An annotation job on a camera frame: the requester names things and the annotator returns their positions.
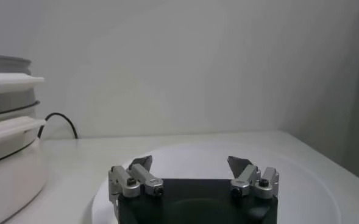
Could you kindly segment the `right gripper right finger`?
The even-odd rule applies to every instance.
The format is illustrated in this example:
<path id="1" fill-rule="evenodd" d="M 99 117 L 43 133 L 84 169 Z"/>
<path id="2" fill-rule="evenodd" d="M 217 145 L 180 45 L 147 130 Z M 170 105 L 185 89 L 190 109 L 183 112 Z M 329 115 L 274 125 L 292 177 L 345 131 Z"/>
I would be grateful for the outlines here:
<path id="1" fill-rule="evenodd" d="M 235 198 L 253 194 L 262 200 L 277 198 L 279 194 L 279 173 L 274 167 L 261 170 L 248 159 L 228 156 L 227 162 L 234 179 L 230 181 L 230 193 Z"/>

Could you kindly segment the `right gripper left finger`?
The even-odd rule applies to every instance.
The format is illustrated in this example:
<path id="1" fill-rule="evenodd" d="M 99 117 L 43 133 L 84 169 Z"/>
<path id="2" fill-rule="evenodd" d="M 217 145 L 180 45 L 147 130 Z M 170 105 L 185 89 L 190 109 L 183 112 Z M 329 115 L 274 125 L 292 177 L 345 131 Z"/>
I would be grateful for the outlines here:
<path id="1" fill-rule="evenodd" d="M 149 171 L 152 166 L 151 155 L 135 158 L 125 169 L 123 166 L 112 166 L 108 171 L 109 200 L 115 203 L 120 196 L 137 198 L 144 193 L 159 197 L 164 192 L 164 182 Z"/>

